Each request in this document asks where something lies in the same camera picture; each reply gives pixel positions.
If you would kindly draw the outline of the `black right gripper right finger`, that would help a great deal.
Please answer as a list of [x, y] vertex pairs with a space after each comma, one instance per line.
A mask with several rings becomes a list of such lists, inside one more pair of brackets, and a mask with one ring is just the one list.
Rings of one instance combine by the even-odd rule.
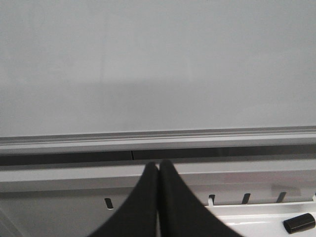
[[188, 188], [169, 160], [159, 164], [158, 214], [163, 237], [238, 237]]

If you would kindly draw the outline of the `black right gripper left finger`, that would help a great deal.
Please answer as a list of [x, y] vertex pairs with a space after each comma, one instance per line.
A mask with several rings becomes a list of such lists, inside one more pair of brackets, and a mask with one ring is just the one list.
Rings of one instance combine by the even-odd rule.
[[155, 237], [158, 168], [150, 162], [124, 203], [91, 237]]

